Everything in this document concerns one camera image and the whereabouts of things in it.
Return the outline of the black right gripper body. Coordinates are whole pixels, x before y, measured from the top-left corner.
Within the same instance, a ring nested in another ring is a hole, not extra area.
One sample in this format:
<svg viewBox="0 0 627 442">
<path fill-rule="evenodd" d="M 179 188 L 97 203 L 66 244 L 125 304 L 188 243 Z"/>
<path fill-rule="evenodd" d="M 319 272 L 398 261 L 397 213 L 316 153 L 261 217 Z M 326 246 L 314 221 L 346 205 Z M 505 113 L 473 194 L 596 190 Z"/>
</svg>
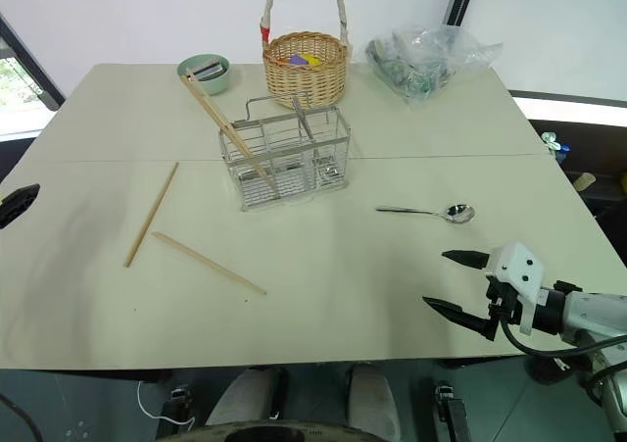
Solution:
<svg viewBox="0 0 627 442">
<path fill-rule="evenodd" d="M 518 301 L 518 292 L 508 283 L 499 281 L 495 276 L 488 275 L 486 297 L 489 300 L 490 320 L 497 322 L 520 322 L 522 305 Z"/>
</svg>

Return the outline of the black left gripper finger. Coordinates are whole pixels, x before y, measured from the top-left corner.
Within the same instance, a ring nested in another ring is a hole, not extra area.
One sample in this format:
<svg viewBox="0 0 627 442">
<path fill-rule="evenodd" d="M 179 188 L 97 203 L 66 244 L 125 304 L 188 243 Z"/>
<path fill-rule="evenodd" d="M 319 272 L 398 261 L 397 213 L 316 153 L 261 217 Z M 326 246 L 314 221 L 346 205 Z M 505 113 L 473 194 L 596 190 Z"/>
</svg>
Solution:
<svg viewBox="0 0 627 442">
<path fill-rule="evenodd" d="M 40 190 L 38 183 L 16 189 L 1 201 L 0 228 L 22 215 L 35 201 Z"/>
</svg>

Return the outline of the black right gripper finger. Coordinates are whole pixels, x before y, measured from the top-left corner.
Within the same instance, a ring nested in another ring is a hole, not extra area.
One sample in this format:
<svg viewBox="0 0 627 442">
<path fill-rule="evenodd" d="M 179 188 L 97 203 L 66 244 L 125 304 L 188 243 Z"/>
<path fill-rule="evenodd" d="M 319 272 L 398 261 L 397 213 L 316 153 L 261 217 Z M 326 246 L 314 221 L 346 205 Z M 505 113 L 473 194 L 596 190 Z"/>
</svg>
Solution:
<svg viewBox="0 0 627 442">
<path fill-rule="evenodd" d="M 487 253 L 471 250 L 449 250 L 442 252 L 441 256 L 476 270 L 485 269 L 490 259 L 490 255 Z"/>
<path fill-rule="evenodd" d="M 461 306 L 445 300 L 432 297 L 422 297 L 422 300 L 448 321 L 474 331 L 487 340 L 493 341 L 495 339 L 498 327 L 498 321 L 496 319 L 484 319 L 469 314 L 465 312 Z"/>
</svg>

